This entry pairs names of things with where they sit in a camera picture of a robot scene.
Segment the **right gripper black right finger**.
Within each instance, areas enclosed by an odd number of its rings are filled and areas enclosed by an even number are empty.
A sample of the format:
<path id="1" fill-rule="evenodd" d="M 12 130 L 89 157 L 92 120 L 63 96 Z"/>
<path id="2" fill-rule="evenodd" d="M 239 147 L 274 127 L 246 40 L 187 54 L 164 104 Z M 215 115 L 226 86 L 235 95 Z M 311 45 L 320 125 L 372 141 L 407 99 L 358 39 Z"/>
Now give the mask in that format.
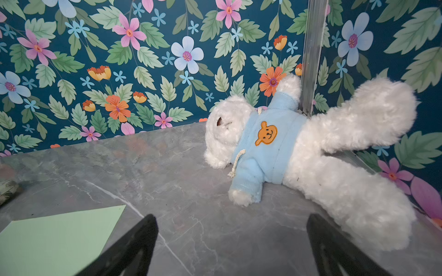
<path id="1" fill-rule="evenodd" d="M 320 276 L 391 276 L 321 215 L 311 214 L 306 229 Z"/>

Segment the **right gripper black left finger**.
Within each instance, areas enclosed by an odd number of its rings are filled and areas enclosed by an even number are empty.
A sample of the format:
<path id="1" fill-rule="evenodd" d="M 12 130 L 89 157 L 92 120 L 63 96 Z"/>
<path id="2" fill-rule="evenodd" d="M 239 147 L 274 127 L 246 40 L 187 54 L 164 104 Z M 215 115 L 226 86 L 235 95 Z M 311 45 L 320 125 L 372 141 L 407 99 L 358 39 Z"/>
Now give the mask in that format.
<path id="1" fill-rule="evenodd" d="M 147 215 L 77 276 L 146 276 L 158 233 L 155 216 Z"/>

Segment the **light green rectangular paper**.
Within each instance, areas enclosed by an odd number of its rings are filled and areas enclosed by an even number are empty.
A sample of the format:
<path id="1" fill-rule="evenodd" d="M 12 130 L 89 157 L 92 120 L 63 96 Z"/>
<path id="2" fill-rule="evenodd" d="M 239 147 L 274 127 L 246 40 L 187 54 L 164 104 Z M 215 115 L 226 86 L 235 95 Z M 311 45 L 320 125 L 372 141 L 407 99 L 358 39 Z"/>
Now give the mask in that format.
<path id="1" fill-rule="evenodd" d="M 1 275 L 74 276 L 102 252 L 123 205 L 11 222 L 1 231 Z"/>

